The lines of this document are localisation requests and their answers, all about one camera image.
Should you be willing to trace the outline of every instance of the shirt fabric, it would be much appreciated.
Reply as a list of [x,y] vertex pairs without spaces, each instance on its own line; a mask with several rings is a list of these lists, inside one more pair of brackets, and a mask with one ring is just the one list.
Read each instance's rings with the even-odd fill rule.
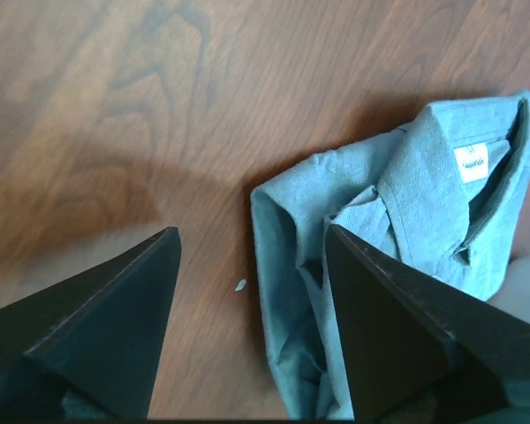
[[529,180],[530,93],[519,92],[432,102],[410,124],[255,188],[267,357],[289,416],[353,416],[324,254],[330,223],[487,300],[504,279]]

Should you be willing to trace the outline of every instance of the denim shirt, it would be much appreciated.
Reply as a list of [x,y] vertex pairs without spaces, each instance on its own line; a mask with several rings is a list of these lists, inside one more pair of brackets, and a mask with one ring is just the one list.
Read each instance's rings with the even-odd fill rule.
[[529,180],[530,93],[519,92],[432,102],[410,124],[255,188],[267,357],[289,416],[353,416],[324,254],[330,223],[487,300],[504,279]]

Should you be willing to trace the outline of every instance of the clothing tag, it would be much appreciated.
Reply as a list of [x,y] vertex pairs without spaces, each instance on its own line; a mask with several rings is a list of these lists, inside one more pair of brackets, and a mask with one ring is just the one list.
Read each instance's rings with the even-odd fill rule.
[[488,177],[488,149],[486,143],[473,144],[453,150],[459,173],[464,183]]

